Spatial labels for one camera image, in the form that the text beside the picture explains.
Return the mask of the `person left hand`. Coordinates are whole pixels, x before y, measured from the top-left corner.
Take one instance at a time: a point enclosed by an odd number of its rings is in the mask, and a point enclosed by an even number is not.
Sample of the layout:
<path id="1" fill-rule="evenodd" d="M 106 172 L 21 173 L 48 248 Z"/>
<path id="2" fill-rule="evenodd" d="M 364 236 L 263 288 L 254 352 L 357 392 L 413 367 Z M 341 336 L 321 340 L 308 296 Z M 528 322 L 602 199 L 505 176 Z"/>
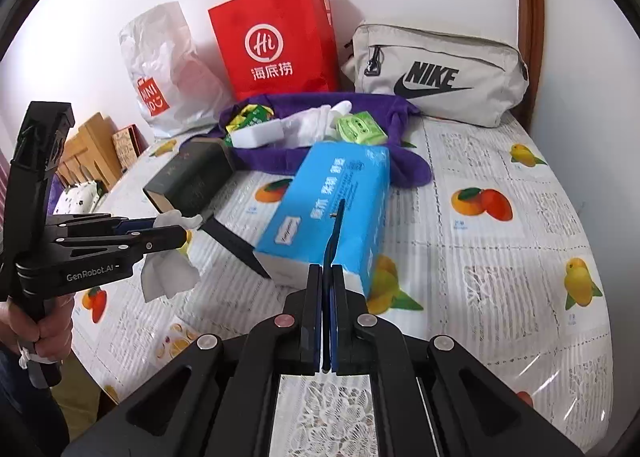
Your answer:
<path id="1" fill-rule="evenodd" d="M 35 323 L 11 300 L 2 302 L 1 344 L 17 354 L 18 341 L 32 342 L 40 357 L 65 359 L 72 349 L 74 304 L 75 295 L 58 297 L 50 313 Z"/>

